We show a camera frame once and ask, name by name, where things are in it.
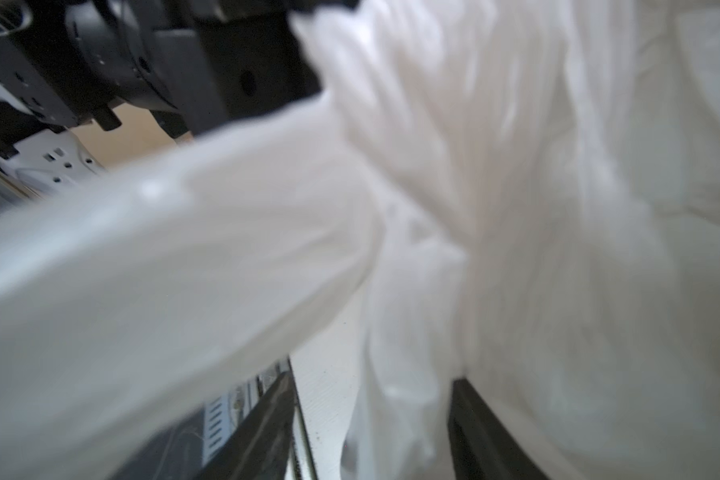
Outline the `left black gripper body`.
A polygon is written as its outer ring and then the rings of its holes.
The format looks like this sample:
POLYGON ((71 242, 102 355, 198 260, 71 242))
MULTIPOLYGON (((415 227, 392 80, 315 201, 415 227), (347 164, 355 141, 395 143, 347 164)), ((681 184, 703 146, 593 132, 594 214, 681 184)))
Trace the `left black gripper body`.
POLYGON ((152 44, 189 131, 271 113, 320 92, 289 26, 320 1, 163 1, 152 44))

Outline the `white plastic grocery bag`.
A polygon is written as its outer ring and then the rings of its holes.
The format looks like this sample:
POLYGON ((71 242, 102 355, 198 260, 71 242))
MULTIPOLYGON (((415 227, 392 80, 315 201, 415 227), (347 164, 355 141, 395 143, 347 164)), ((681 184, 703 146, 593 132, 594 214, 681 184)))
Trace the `white plastic grocery bag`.
POLYGON ((720 479, 720 1, 292 16, 320 95, 0 215, 0 479, 103 479, 363 291, 352 479, 468 378, 555 479, 720 479))

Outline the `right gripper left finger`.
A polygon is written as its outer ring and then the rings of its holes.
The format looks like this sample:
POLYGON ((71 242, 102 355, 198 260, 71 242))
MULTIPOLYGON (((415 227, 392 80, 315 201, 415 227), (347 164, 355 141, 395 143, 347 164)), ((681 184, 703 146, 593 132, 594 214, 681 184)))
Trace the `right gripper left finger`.
POLYGON ((282 480, 293 439, 296 388, 280 374, 196 480, 282 480))

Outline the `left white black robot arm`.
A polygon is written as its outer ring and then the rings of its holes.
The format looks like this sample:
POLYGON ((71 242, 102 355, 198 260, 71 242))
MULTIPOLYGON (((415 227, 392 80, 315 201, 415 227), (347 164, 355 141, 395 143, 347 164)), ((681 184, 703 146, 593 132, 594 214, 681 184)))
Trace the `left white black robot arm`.
POLYGON ((313 1, 0 1, 0 213, 101 172, 74 137, 147 110, 171 138, 316 94, 289 27, 313 1))

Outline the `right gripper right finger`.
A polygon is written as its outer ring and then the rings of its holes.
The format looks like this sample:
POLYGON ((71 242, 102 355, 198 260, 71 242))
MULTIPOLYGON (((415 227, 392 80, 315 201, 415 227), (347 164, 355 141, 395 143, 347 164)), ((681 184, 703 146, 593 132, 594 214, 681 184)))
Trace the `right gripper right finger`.
POLYGON ((458 480, 547 480, 465 378, 452 384, 448 436, 458 480))

